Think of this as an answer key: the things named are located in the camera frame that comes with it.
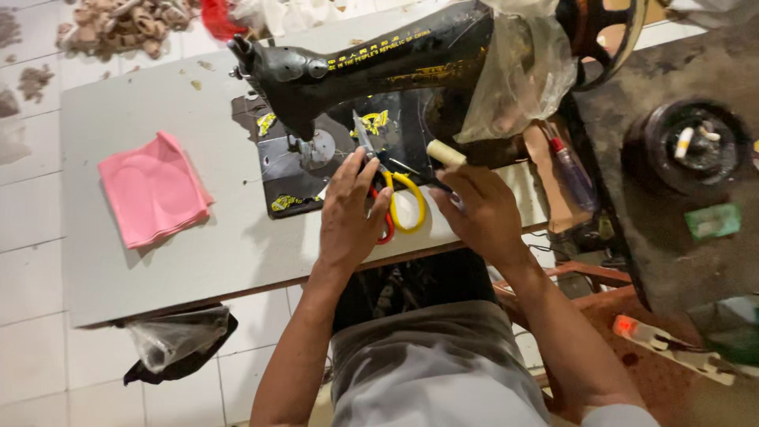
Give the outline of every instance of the pink fabric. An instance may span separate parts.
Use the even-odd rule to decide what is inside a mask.
[[[156,135],[145,146],[113,154],[97,166],[129,249],[207,218],[213,203],[174,136]]]

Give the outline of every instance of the round black object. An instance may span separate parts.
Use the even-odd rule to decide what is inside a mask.
[[[711,124],[719,141],[698,131]],[[674,157],[679,135],[695,130],[685,158]],[[681,195],[713,194],[724,190],[732,173],[749,157],[751,140],[742,120],[711,100],[665,104],[632,126],[625,138],[622,163],[633,176],[654,190]]]

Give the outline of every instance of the purple screwdriver handle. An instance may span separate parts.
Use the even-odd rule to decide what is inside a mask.
[[[575,163],[572,153],[564,147],[556,152],[556,159],[561,165],[564,180],[569,186],[569,191],[575,196],[577,205],[587,212],[595,212],[598,209],[596,192],[580,166]]]

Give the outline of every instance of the man's left hand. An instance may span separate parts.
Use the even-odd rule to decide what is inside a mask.
[[[369,186],[380,164],[372,159],[361,173],[364,149],[348,155],[329,182],[324,208],[318,264],[350,275],[372,252],[382,236],[392,188],[383,188],[374,201],[369,217],[364,210]]]

